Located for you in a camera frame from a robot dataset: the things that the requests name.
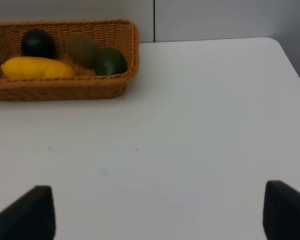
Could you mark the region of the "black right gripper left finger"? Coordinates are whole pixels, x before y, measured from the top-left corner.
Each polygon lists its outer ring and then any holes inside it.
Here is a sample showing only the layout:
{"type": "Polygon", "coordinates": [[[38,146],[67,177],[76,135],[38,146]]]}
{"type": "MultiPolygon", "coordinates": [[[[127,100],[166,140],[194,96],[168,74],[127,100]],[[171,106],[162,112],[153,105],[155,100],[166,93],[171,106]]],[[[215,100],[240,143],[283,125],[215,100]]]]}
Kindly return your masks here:
{"type": "Polygon", "coordinates": [[[0,212],[0,240],[53,240],[55,235],[51,186],[33,187],[0,212]]]}

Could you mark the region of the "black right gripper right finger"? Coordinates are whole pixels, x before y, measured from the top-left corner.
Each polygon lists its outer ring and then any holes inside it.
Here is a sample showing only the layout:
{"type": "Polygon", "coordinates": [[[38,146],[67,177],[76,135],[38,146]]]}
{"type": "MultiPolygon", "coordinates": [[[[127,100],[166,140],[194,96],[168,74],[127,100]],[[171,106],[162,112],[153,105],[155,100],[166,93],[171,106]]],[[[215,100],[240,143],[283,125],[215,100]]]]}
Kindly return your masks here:
{"type": "Polygon", "coordinates": [[[300,240],[300,192],[283,181],[268,181],[262,225],[268,240],[300,240]]]}

